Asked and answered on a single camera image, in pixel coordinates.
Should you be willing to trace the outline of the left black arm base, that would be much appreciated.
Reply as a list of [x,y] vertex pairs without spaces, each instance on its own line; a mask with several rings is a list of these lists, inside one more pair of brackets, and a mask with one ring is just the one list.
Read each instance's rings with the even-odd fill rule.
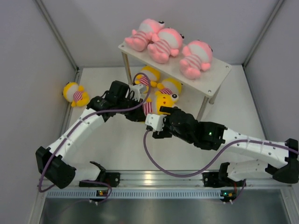
[[97,177],[95,181],[80,181],[79,187],[105,187],[108,184],[111,187],[117,187],[120,183],[121,174],[119,172],[106,172]]

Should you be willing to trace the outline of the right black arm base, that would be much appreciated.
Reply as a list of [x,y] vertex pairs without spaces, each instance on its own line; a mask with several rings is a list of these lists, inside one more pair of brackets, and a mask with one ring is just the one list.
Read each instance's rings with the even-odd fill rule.
[[222,188],[233,187],[233,181],[226,175],[219,174],[219,172],[206,172],[202,174],[205,187]]

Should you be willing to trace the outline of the yellow plush toy wall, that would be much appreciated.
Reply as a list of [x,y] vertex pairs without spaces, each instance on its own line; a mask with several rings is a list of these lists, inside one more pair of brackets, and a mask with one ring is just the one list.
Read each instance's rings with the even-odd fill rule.
[[83,107],[90,101],[88,92],[76,82],[66,84],[63,89],[63,97],[71,104],[71,107]]

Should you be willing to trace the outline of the yellow plush toy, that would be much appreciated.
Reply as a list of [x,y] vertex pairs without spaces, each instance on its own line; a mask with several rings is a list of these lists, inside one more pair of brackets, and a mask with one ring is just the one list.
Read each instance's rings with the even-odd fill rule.
[[182,84],[174,78],[166,78],[162,82],[157,84],[158,90],[155,92],[155,95],[159,94],[177,94],[180,95],[182,91]]
[[157,115],[170,115],[168,112],[161,112],[160,107],[177,107],[176,102],[179,99],[178,94],[158,94],[155,98],[147,99],[146,102],[142,105],[143,113],[145,116],[148,114],[157,114]]
[[139,73],[137,73],[135,84],[143,84],[147,87],[156,87],[160,76],[160,71],[147,65],[143,67]]

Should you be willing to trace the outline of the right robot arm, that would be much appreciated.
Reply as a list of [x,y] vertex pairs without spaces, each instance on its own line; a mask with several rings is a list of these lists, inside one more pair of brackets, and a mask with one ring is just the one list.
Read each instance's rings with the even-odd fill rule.
[[220,165],[218,180],[223,185],[244,179],[272,179],[288,184],[299,181],[299,142],[268,141],[236,132],[224,125],[197,121],[191,114],[178,108],[166,107],[167,115],[148,114],[146,125],[153,129],[153,138],[175,136],[202,150],[219,154],[232,152],[252,160],[225,162]]

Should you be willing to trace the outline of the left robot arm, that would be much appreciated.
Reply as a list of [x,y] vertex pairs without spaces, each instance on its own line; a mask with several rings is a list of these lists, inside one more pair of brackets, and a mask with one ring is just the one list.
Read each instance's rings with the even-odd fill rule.
[[110,117],[123,114],[133,122],[145,121],[142,105],[146,98],[143,84],[128,85],[113,81],[103,96],[93,97],[83,110],[79,119],[55,142],[47,148],[39,147],[36,162],[41,174],[39,187],[44,178],[60,189],[72,181],[88,179],[94,186],[101,186],[106,180],[104,168],[95,163],[92,168],[76,168],[72,157],[80,149],[85,139]]

